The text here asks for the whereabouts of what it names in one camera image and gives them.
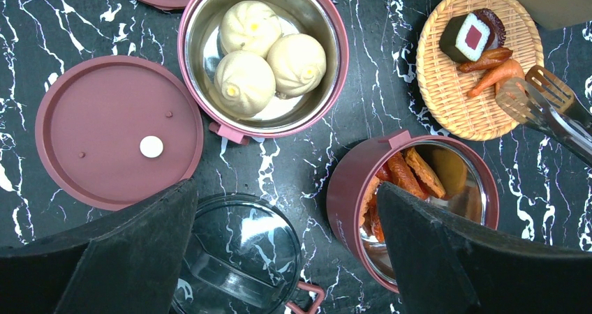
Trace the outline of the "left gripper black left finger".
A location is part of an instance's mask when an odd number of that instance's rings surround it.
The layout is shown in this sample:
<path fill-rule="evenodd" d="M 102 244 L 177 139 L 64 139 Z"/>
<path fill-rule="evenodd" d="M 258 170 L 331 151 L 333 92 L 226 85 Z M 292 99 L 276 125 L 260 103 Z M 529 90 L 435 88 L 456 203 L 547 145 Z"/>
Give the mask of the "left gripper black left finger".
<path fill-rule="evenodd" d="M 2 313 L 167 313 L 198 205 L 195 179 L 79 227 L 1 249 Z"/>

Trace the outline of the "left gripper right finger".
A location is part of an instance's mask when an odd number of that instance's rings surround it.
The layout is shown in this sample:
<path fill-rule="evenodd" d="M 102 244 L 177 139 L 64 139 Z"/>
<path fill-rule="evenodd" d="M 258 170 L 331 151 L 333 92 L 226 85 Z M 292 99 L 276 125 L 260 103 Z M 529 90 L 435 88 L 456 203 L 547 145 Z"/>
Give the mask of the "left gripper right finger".
<path fill-rule="evenodd" d="M 382 184 L 378 213 L 407 313 L 590 313 L 591 254 L 474 223 Z"/>

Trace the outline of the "red sausage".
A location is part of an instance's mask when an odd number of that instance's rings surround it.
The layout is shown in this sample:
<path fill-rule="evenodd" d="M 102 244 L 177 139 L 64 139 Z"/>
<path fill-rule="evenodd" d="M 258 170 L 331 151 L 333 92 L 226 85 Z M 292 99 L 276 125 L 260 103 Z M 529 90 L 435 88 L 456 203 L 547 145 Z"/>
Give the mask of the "red sausage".
<path fill-rule="evenodd" d="M 375 176 L 379 178 L 380 181 L 392 182 L 392 173 L 387 163 L 381 165 L 375 173 Z"/>

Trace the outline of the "metal food tongs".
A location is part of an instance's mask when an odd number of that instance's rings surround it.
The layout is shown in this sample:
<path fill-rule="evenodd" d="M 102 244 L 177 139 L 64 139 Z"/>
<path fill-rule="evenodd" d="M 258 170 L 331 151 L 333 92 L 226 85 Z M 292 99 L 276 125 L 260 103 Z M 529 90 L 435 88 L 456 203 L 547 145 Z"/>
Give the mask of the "metal food tongs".
<path fill-rule="evenodd" d="M 509 79 L 495 100 L 514 120 L 552 137 L 591 165 L 591 113 L 557 76 L 534 65 L 524 80 Z"/>

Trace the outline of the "steamed bun front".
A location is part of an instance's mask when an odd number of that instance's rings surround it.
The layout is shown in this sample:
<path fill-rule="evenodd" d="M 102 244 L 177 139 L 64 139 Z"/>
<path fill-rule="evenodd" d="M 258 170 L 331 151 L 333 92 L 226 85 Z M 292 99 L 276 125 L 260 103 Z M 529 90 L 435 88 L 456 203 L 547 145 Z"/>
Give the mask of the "steamed bun front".
<path fill-rule="evenodd" d="M 252 117 L 261 112 L 275 92 L 273 71 L 257 54 L 231 52 L 216 68 L 212 98 L 221 109 L 237 117 Z"/>

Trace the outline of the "steamed bun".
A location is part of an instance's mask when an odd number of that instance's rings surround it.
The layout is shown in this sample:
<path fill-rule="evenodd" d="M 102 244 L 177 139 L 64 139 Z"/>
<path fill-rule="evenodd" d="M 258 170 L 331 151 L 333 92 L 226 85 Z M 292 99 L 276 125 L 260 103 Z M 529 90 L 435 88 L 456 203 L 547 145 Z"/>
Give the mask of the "steamed bun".
<path fill-rule="evenodd" d="M 295 33 L 278 39 L 267 55 L 276 91 L 293 98 L 313 91 L 327 70 L 323 46 L 312 36 Z"/>
<path fill-rule="evenodd" d="M 238 50 L 266 58 L 273 44 L 283 36 L 279 16 L 261 1 L 241 1 L 223 16 L 219 27 L 225 54 Z"/>
<path fill-rule="evenodd" d="M 231 52 L 216 68 L 212 98 L 221 109 L 237 117 L 252 117 L 261 112 L 275 92 L 273 71 L 257 54 Z"/>

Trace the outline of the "brown sausage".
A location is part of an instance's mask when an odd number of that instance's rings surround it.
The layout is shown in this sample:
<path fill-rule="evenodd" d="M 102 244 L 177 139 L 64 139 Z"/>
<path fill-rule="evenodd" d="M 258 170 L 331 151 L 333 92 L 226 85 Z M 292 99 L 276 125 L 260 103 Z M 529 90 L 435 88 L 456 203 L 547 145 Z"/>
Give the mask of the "brown sausage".
<path fill-rule="evenodd" d="M 470 73 L 477 70 L 489 70 L 506 62 L 513 54 L 511 49 L 499 47 L 486 50 L 477 61 L 469 61 L 458 66 L 457 70 L 462 73 Z"/>

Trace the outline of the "fried chicken pieces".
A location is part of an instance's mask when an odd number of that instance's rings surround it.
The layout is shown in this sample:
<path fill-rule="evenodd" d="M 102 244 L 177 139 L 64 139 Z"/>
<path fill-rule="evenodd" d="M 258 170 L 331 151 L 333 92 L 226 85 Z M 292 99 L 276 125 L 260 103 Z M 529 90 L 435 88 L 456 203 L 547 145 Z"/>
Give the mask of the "fried chicken pieces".
<path fill-rule="evenodd" d="M 392 182 L 412 195 L 425 200 L 428 197 L 442 198 L 446 190 L 430 165 L 419 155 L 414 147 L 396 152 L 386 161 L 392 173 Z M 377 190 L 387 181 L 372 176 L 364 195 L 358 225 L 368 225 L 370 233 L 379 242 L 384 242 L 383 228 L 378 216 Z"/>

